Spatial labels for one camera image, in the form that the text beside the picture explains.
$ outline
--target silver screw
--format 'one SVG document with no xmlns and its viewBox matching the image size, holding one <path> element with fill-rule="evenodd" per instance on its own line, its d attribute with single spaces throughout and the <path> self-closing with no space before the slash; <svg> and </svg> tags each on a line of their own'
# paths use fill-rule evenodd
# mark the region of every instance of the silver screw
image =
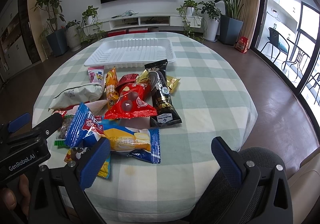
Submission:
<svg viewBox="0 0 320 224">
<path fill-rule="evenodd" d="M 277 164 L 276 168 L 277 168 L 278 171 L 282 171 L 283 170 L 283 167 L 280 164 Z"/>
<path fill-rule="evenodd" d="M 74 166 L 76 166 L 76 162 L 75 161 L 70 161 L 70 162 L 68 162 L 68 166 L 69 167 L 74 167 Z"/>
<path fill-rule="evenodd" d="M 249 167 L 254 167 L 254 162 L 253 161 L 247 161 L 246 165 Z"/>
<path fill-rule="evenodd" d="M 41 165 L 39 168 L 40 171 L 45 171 L 46 169 L 47 169 L 46 165 Z"/>
</svg>

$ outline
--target dark gray planter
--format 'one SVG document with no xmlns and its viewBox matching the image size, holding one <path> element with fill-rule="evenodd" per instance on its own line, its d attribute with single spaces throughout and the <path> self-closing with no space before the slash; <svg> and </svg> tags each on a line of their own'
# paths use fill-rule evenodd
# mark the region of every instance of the dark gray planter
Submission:
<svg viewBox="0 0 320 224">
<path fill-rule="evenodd" d="M 220 19 L 219 41 L 223 44 L 234 45 L 237 41 L 242 25 L 242 21 L 222 15 Z"/>
<path fill-rule="evenodd" d="M 68 51 L 67 39 L 64 29 L 59 29 L 47 36 L 48 43 L 55 57 L 61 56 Z"/>
</svg>

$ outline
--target pink snack package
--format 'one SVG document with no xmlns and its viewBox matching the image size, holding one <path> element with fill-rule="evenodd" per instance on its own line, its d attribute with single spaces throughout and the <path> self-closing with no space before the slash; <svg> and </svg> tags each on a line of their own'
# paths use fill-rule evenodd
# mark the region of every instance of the pink snack package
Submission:
<svg viewBox="0 0 320 224">
<path fill-rule="evenodd" d="M 102 83 L 104 74 L 104 66 L 88 68 L 90 82 Z"/>
</svg>

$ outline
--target red snack package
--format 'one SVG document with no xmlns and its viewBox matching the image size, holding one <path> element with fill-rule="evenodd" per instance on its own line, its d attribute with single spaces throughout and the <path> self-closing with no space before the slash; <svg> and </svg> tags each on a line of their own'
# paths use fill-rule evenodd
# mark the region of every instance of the red snack package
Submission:
<svg viewBox="0 0 320 224">
<path fill-rule="evenodd" d="M 156 116 L 157 110 L 143 101 L 149 92 L 149 85 L 127 83 L 118 102 L 105 113 L 104 119 Z"/>
<path fill-rule="evenodd" d="M 248 50 L 248 38 L 242 36 L 237 42 L 235 48 L 242 53 L 246 53 Z"/>
<path fill-rule="evenodd" d="M 126 83 L 136 82 L 137 76 L 139 76 L 139 74 L 136 74 L 136 73 L 131 73 L 131 74 L 127 74 L 127 75 L 122 76 L 122 78 L 119 80 L 119 82 L 116 86 L 116 91 L 118 91 L 118 93 L 121 93 L 121 91 L 123 90 L 124 85 Z"/>
</svg>

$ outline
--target brown floor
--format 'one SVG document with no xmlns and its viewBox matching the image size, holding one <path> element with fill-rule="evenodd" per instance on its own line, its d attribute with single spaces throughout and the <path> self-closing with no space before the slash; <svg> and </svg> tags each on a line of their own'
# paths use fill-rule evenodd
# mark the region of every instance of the brown floor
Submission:
<svg viewBox="0 0 320 224">
<path fill-rule="evenodd" d="M 257 122 L 243 148 L 261 146 L 276 152 L 284 160 L 287 176 L 317 147 L 318 141 L 299 102 L 274 71 L 251 50 L 242 54 L 219 42 L 205 45 L 225 58 L 246 86 L 258 111 Z M 17 75 L 0 90 L 0 122 L 19 115 L 32 114 L 33 105 L 48 77 L 77 52 L 51 57 Z M 31 128 L 31 122 L 20 132 Z"/>
</svg>

